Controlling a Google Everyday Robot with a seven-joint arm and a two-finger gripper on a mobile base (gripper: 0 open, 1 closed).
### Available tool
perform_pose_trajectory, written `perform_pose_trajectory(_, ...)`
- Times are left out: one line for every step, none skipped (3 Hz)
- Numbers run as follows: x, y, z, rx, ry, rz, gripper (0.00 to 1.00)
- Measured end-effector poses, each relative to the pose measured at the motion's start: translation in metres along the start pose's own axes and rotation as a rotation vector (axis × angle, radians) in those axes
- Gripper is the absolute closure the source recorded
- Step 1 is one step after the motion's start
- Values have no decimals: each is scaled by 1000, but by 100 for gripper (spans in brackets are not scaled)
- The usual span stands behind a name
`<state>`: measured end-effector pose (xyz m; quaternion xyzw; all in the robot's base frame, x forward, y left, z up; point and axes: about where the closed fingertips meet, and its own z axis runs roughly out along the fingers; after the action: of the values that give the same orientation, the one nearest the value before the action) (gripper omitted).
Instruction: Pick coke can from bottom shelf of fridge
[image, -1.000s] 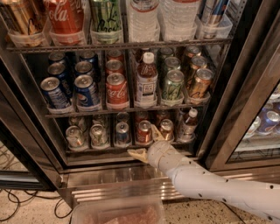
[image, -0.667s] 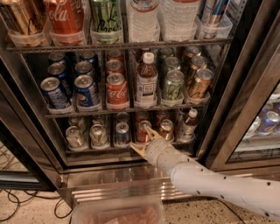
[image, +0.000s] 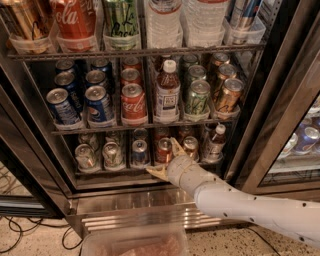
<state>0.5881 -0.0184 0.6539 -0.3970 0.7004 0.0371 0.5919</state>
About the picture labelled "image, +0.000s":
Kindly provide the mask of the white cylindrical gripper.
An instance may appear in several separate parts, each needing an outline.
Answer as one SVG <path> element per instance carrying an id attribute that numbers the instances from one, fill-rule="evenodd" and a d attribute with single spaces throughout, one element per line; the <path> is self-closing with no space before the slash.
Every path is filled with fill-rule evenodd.
<path id="1" fill-rule="evenodd" d="M 196 189 L 203 183 L 215 182 L 218 176 L 203 169 L 188 155 L 174 138 L 170 138 L 172 144 L 172 153 L 175 157 L 167 168 L 163 165 L 147 166 L 146 171 L 163 180 L 170 181 L 173 185 L 180 187 L 190 196 L 193 196 Z"/>

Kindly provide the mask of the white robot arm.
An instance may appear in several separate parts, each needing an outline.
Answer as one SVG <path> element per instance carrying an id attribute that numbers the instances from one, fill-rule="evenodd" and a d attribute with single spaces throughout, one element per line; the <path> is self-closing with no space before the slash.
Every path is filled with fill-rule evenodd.
<path id="1" fill-rule="evenodd" d="M 320 248 L 320 203 L 252 195 L 203 169 L 175 138 L 173 160 L 148 166 L 153 176 L 185 191 L 207 216 L 253 223 L 307 245 Z"/>

